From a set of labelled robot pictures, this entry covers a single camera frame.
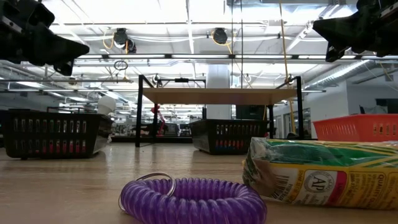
metal key ring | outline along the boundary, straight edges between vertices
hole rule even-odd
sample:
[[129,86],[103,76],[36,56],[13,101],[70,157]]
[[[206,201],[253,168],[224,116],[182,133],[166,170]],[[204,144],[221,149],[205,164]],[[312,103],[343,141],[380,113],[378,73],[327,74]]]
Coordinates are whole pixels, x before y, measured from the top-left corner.
[[[176,183],[175,183],[174,178],[173,178],[171,175],[168,175],[168,174],[166,174],[166,173],[164,173],[164,172],[153,172],[153,173],[150,173],[150,174],[147,174],[147,175],[143,175],[142,177],[138,177],[138,178],[136,179],[136,181],[138,181],[138,180],[145,180],[145,179],[147,179],[147,178],[149,178],[149,177],[154,177],[154,176],[157,176],[157,175],[162,175],[162,176],[165,176],[165,177],[170,178],[170,180],[172,181],[172,187],[170,188],[169,192],[167,192],[167,196],[169,196],[169,197],[172,196],[173,193],[174,193],[174,190],[175,190],[175,185],[176,185]],[[118,200],[119,208],[120,208],[122,211],[126,212],[126,210],[124,209],[124,207],[123,207],[123,205],[122,205],[122,203],[121,203],[121,196],[122,196],[122,193],[120,192],[119,200]]]

ceiling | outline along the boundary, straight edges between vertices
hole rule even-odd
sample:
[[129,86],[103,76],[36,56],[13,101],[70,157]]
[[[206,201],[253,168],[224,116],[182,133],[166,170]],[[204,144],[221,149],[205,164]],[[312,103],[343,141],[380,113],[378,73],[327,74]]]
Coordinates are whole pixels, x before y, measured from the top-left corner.
[[[90,54],[124,54],[113,46],[113,32],[126,28],[129,38],[137,47],[137,54],[244,54],[282,55],[279,1],[261,0],[43,0],[42,3],[55,15],[50,29],[62,37],[84,43],[90,47]],[[286,54],[324,55],[327,42],[312,30],[312,22],[322,18],[349,16],[356,11],[356,1],[328,0],[286,0],[282,5]],[[227,46],[217,45],[211,33],[217,27],[225,29],[230,42]],[[73,76],[76,79],[95,82],[52,83],[54,88],[66,89],[130,89],[131,93],[117,93],[123,100],[119,103],[135,103],[139,74],[152,78],[205,79],[208,65],[228,64],[233,75],[246,74],[248,81],[244,88],[272,88],[283,83],[285,65],[283,58],[267,61],[239,60],[188,60],[188,59],[126,59],[129,66],[125,71],[114,71],[116,60],[87,60],[75,62]],[[290,62],[288,73],[301,75],[305,82],[339,66],[342,61],[325,63],[322,60]],[[37,79],[47,75],[50,78],[65,78],[52,68],[23,64],[25,77]],[[23,73],[14,70],[15,75]],[[126,77],[131,82],[103,82]],[[199,88],[195,84],[170,82],[167,87]],[[80,98],[94,100],[98,95],[90,93]],[[187,111],[198,112],[201,106],[194,105]]]

black container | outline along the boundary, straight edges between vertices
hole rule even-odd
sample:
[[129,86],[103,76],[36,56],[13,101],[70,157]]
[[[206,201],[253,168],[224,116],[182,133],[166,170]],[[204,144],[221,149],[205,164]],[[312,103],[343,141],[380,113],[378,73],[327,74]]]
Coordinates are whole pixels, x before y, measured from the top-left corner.
[[210,154],[244,154],[252,137],[264,137],[267,121],[204,119],[190,127],[195,148]]
[[105,146],[112,122],[101,114],[2,111],[4,145],[12,158],[88,158]]

ceiling light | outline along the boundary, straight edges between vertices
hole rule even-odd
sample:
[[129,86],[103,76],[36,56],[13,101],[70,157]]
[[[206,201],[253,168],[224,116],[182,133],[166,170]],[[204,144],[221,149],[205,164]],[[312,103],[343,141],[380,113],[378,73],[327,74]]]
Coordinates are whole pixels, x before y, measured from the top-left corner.
[[105,52],[107,54],[109,54],[109,52],[106,49],[100,49],[100,51]]
[[229,55],[172,55],[172,58],[228,58]]
[[84,102],[84,101],[88,101],[86,98],[82,98],[82,97],[75,97],[75,96],[73,96],[73,97],[69,97],[69,99],[71,99],[71,100],[75,100],[75,101],[82,101],[82,102]]
[[341,59],[354,59],[357,55],[344,55]]
[[77,59],[97,59],[97,58],[102,58],[102,55],[82,55]]
[[326,90],[301,90],[302,93],[325,93]]
[[120,89],[112,90],[112,91],[114,91],[114,92],[128,92],[128,93],[138,92],[138,90],[120,90]]
[[74,90],[43,90],[43,91],[51,91],[51,92],[66,92],[66,91],[74,91]]
[[58,93],[52,93],[52,92],[50,92],[50,94],[53,95],[53,96],[57,96],[57,97],[64,97],[64,96],[62,96],[61,94],[58,94]]
[[[236,55],[235,58],[251,58],[251,59],[282,59],[283,55]],[[291,55],[286,55],[286,58],[292,58]]]
[[384,56],[384,57],[378,57],[376,55],[374,55],[374,56],[372,56],[372,55],[368,55],[368,56],[364,55],[364,56],[361,57],[361,59],[379,59],[379,60],[383,60],[383,59],[398,59],[398,56],[387,55],[387,56]]
[[325,59],[324,55],[300,55],[298,59]]
[[38,84],[36,82],[17,82],[18,84],[33,87],[33,88],[42,88],[43,85]]
[[138,90],[138,84],[137,83],[120,83],[118,85],[106,85],[105,87],[114,90],[114,89],[119,89],[119,90]]
[[85,89],[85,90],[77,90],[77,91],[80,91],[80,92],[95,92],[95,91],[105,91],[105,92],[107,92],[107,91],[109,91],[109,90],[90,90],[90,89]]
[[109,58],[143,58],[143,59],[151,59],[151,58],[164,58],[164,54],[157,54],[157,55],[151,55],[151,54],[134,54],[134,55],[129,55],[129,54],[121,54],[121,55],[109,55]]

wooden tabletop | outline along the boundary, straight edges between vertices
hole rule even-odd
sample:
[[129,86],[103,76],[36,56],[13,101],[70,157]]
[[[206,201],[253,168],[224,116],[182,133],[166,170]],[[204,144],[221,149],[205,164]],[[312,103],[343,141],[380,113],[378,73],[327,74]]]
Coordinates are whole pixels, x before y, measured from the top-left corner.
[[144,88],[144,96],[159,104],[273,105],[281,100],[296,96],[296,90]]
[[[176,178],[242,182],[244,156],[210,156],[191,144],[139,149],[114,143],[92,159],[20,161],[0,149],[0,223],[130,224],[118,197],[130,180],[162,171]],[[397,223],[397,211],[321,208],[266,202],[268,224]]]

